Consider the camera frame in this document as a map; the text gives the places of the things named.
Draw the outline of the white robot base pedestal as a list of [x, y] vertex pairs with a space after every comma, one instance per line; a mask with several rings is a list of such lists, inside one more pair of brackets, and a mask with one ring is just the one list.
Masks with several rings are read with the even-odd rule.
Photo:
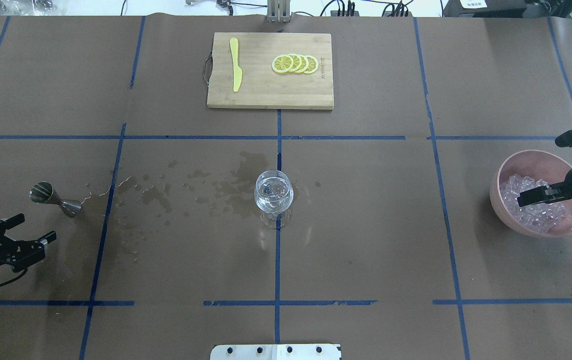
[[341, 360], [339, 344], [220, 344], [210, 353], [212, 360]]

